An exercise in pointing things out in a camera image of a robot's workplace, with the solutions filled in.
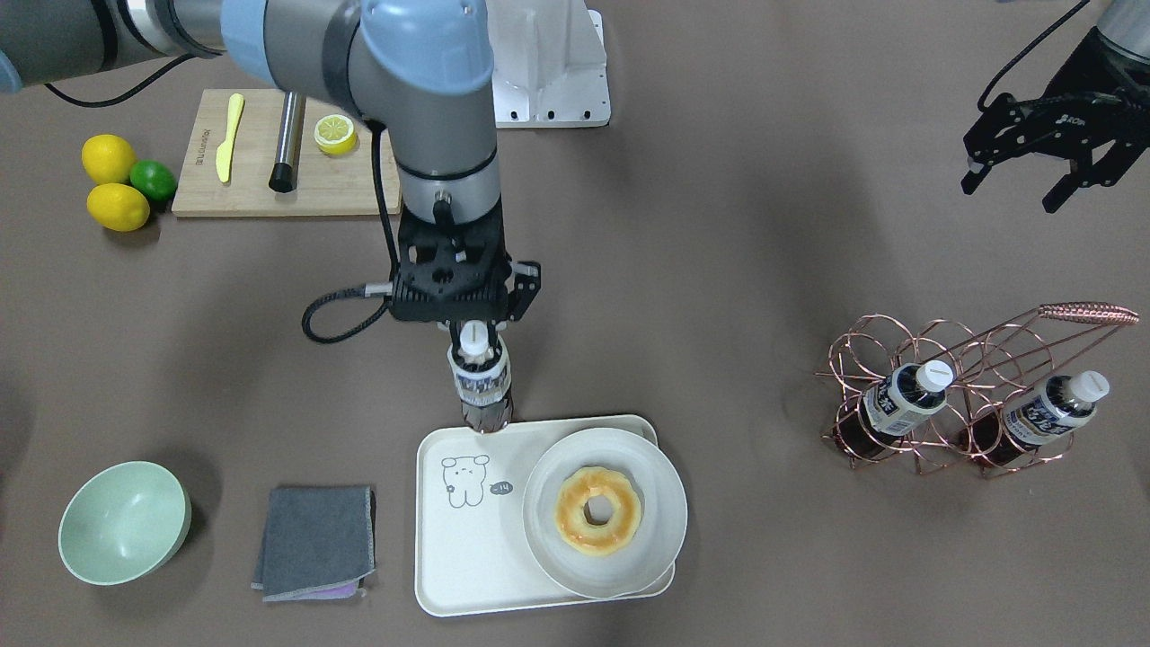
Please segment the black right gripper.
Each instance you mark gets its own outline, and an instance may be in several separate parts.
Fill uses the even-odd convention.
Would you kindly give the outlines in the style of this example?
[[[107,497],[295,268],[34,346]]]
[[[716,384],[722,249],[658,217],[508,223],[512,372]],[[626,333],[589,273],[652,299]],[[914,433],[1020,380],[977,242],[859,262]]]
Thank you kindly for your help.
[[[400,213],[390,311],[398,321],[503,324],[521,319],[542,287],[542,267],[506,251],[504,209],[468,224],[429,224]]]

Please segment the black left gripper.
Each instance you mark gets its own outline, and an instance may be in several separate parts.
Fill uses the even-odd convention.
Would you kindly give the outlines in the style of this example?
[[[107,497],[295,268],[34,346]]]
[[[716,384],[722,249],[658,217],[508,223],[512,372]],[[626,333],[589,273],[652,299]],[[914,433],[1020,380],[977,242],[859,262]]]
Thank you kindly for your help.
[[[1078,188],[1112,187],[1147,151],[1147,62],[1124,54],[1092,28],[1042,97],[1000,93],[963,143],[969,163],[960,187],[967,197],[1007,160],[1032,153],[1067,160],[1068,172],[1042,198],[1044,210],[1053,214]]]

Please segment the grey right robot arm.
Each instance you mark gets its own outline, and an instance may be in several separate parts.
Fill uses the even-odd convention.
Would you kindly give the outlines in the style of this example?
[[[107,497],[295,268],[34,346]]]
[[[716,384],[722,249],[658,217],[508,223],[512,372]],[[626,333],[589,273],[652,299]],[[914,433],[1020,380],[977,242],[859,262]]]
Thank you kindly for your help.
[[[482,1],[3,1],[3,92],[156,57],[229,55],[386,128],[402,209],[394,319],[521,319],[540,267],[506,251]]]

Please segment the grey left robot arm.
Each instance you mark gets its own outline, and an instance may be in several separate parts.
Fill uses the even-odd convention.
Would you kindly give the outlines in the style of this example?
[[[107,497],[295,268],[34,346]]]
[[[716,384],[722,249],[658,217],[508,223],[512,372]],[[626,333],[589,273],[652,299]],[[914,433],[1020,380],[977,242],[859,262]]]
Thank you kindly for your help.
[[[994,168],[1026,155],[1067,160],[1068,172],[1040,205],[1052,214],[1079,190],[1112,187],[1149,145],[1149,5],[1113,1],[1057,70],[1043,94],[1018,99],[991,88],[1075,13],[1080,1],[995,74],[977,99],[980,116],[963,138],[973,195]]]

